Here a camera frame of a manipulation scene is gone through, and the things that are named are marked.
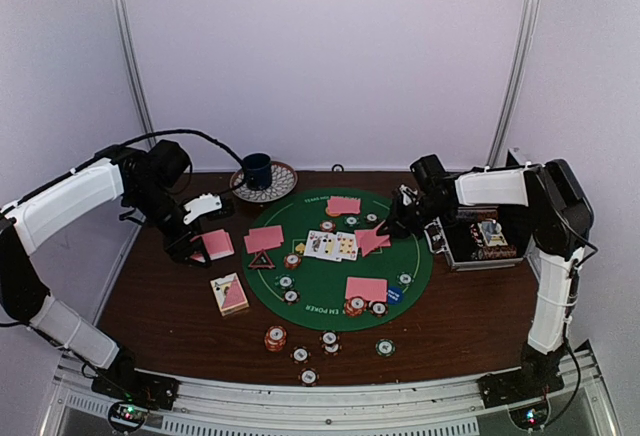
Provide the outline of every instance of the robotic arm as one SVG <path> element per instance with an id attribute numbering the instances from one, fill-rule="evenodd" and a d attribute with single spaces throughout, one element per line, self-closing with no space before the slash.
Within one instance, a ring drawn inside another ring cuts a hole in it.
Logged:
<path id="1" fill-rule="evenodd" d="M 558 364 L 565 354 L 565 329 L 577 299 L 578 270 L 593 225 L 589 202 L 567 162 L 451 174 L 436 155 L 430 155 L 414 162 L 411 171 L 423 194 L 406 186 L 394 191 L 380 234 L 421 237 L 428 223 L 450 217 L 460 205 L 529 208 L 541 260 L 535 317 L 523 347 L 522 369 L 511 377 L 502 373 L 481 381 L 481 385 L 486 383 L 485 405 L 537 397 L 562 384 L 556 376 Z"/>
<path id="2" fill-rule="evenodd" d="M 202 195 L 184 205 L 168 190 L 191 164 L 175 142 L 162 140 L 148 152 L 112 146 L 0 213 L 0 304 L 6 313 L 59 348 L 73 351 L 100 372 L 93 389 L 144 407 L 168 409 L 177 382 L 135 371 L 133 354 L 57 300 L 40 281 L 30 256 L 49 237 L 97 206 L 122 197 L 164 235 L 172 260 L 210 266 L 200 217 L 226 216 L 219 196 Z M 202 254 L 204 262 L 191 258 Z"/>

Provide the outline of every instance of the green felt mat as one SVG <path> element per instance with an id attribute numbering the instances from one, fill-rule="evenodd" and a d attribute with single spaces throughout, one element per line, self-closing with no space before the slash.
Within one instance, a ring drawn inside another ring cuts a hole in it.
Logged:
<path id="1" fill-rule="evenodd" d="M 361 224 L 357 228 L 347 227 L 342 216 L 327 216 L 325 209 L 331 196 L 360 198 Z M 382 220 L 388 213 L 390 203 L 390 200 L 367 191 L 328 188 L 295 194 L 273 205 L 254 222 L 253 227 L 279 224 L 285 241 L 280 248 L 268 251 L 276 265 L 275 269 L 249 269 L 253 255 L 243 250 L 243 266 L 251 289 L 274 313 L 310 329 L 358 331 L 384 324 L 399 316 L 418 300 L 431 276 L 433 257 L 424 238 L 394 240 L 390 248 L 378 249 L 366 258 L 359 254 L 357 261 L 333 262 L 303 256 L 302 264 L 297 269 L 288 270 L 284 267 L 285 256 L 293 253 L 296 245 L 306 242 L 310 230 L 319 231 L 322 221 L 334 221 L 336 232 L 353 233 L 355 229 L 370 229 L 362 222 L 364 216 L 375 213 Z M 350 318 L 344 313 L 347 277 L 386 278 L 389 287 L 398 287 L 397 275 L 405 272 L 412 274 L 414 281 L 404 289 L 401 303 L 389 305 L 386 316 L 377 318 L 366 312 Z M 291 306 L 283 301 L 284 291 L 276 284 L 277 279 L 285 274 L 294 278 L 294 289 L 300 293 L 300 301 Z"/>

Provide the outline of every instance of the wooden table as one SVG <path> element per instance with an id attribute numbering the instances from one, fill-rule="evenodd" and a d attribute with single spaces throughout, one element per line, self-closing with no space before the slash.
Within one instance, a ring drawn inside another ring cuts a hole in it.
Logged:
<path id="1" fill-rule="evenodd" d="M 194 175 L 184 196 L 218 192 L 228 174 Z M 301 172 L 296 191 L 354 187 L 390 196 L 410 173 Z M 171 262 L 160 233 L 143 229 L 106 305 L 99 327 L 132 349 L 138 367 L 193 378 L 257 384 L 299 384 L 300 367 L 289 357 L 293 346 L 312 353 L 309 366 L 322 385 L 371 384 L 449 378 L 519 364 L 520 348 L 535 308 L 537 282 L 528 265 L 451 273 L 436 257 L 431 281 L 420 300 L 398 318 L 373 329 L 342 333 L 342 352 L 321 354 L 319 332 L 296 326 L 268 310 L 244 279 L 242 237 L 264 209 L 238 200 L 236 214 L 206 230 L 224 228 L 236 254 L 209 269 Z M 211 279 L 237 272 L 250 309 L 223 319 L 210 289 Z M 287 348 L 269 353 L 263 343 L 274 324 L 288 332 Z M 396 353 L 376 354 L 375 343 L 392 339 Z"/>

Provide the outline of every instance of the white backdrop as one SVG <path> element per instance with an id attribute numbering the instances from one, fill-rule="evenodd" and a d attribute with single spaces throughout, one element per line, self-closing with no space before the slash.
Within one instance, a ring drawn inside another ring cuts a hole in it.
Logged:
<path id="1" fill-rule="evenodd" d="M 0 0 L 0 102 L 0 206 L 138 134 L 111 1 Z M 131 235 L 120 211 L 95 209 L 33 257 L 53 294 L 87 319 Z M 32 332 L 0 329 L 2 436 L 37 434 L 60 354 Z"/>
<path id="2" fill-rule="evenodd" d="M 298 168 L 484 164 L 523 0 L 126 0 L 156 129 Z M 232 168 L 185 143 L 197 169 Z"/>
<path id="3" fill-rule="evenodd" d="M 595 212 L 572 324 L 589 338 L 626 435 L 640 408 L 640 0 L 542 0 L 510 146 L 571 164 Z"/>

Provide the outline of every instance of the poker chip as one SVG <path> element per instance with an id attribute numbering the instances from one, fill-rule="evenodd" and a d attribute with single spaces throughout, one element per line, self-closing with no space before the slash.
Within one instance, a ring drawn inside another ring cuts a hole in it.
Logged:
<path id="1" fill-rule="evenodd" d="M 344 312 L 350 318 L 360 316 L 365 311 L 366 303 L 364 302 L 364 299 L 360 297 L 351 298 L 344 303 Z"/>
<path id="2" fill-rule="evenodd" d="M 344 218 L 344 224 L 350 228 L 355 228 L 358 225 L 358 218 L 355 216 L 347 216 Z"/>
<path id="3" fill-rule="evenodd" d="M 396 279 L 402 286 L 409 286 L 413 282 L 413 276 L 409 273 L 400 273 Z"/>
<path id="4" fill-rule="evenodd" d="M 309 351 L 304 346 L 298 346 L 297 348 L 293 348 L 293 352 L 291 353 L 291 359 L 296 364 L 304 364 L 309 361 Z"/>
<path id="5" fill-rule="evenodd" d="M 293 288 L 294 283 L 295 280 L 293 279 L 293 277 L 287 274 L 283 274 L 282 276 L 278 276 L 276 278 L 276 284 L 280 289 L 291 289 Z"/>
<path id="6" fill-rule="evenodd" d="M 389 306 L 382 301 L 375 301 L 369 304 L 369 311 L 375 317 L 381 318 L 389 313 Z"/>
<path id="7" fill-rule="evenodd" d="M 340 213 L 330 213 L 328 207 L 327 207 L 327 209 L 324 210 L 324 212 L 327 213 L 327 216 L 329 216 L 330 218 L 338 218 L 338 217 L 340 217 Z"/>
<path id="8" fill-rule="evenodd" d="M 339 341 L 340 338 L 338 338 L 338 335 L 336 333 L 334 333 L 333 331 L 325 331 L 324 333 L 322 333 L 322 336 L 320 337 L 320 341 L 322 341 L 322 344 L 336 344 Z"/>
<path id="9" fill-rule="evenodd" d="M 284 293 L 284 302 L 289 306 L 291 306 L 292 304 L 296 304 L 298 301 L 300 301 L 300 293 L 295 289 L 290 289 L 289 291 Z"/>
<path id="10" fill-rule="evenodd" d="M 305 368 L 300 371 L 298 375 L 298 381 L 300 381 L 303 386 L 315 386 L 319 379 L 320 376 L 318 376 L 316 370 L 312 368 Z"/>
<path id="11" fill-rule="evenodd" d="M 284 267 L 287 269 L 296 269 L 302 263 L 302 258 L 295 253 L 287 254 L 284 257 Z"/>
<path id="12" fill-rule="evenodd" d="M 367 221 L 367 224 L 378 224 L 378 215 L 375 213 L 369 213 L 365 216 L 365 220 Z"/>
<path id="13" fill-rule="evenodd" d="M 332 233 L 336 229 L 336 223 L 333 221 L 323 221 L 320 223 L 320 229 L 325 233 Z"/>
<path id="14" fill-rule="evenodd" d="M 267 351 L 277 353 L 287 344 L 287 331 L 282 326 L 271 326 L 264 336 Z"/>
<path id="15" fill-rule="evenodd" d="M 335 356 L 342 350 L 342 345 L 340 343 L 335 344 L 323 344 L 322 351 L 327 356 Z"/>
<path id="16" fill-rule="evenodd" d="M 384 358 L 388 358 L 395 352 L 396 345 L 390 339 L 381 339 L 376 343 L 376 353 Z"/>
<path id="17" fill-rule="evenodd" d="M 353 307 L 353 309 L 355 309 L 355 310 L 364 309 L 364 306 L 365 306 L 364 299 L 359 298 L 359 297 L 355 297 L 355 298 L 351 298 L 350 301 L 351 301 L 351 306 Z"/>

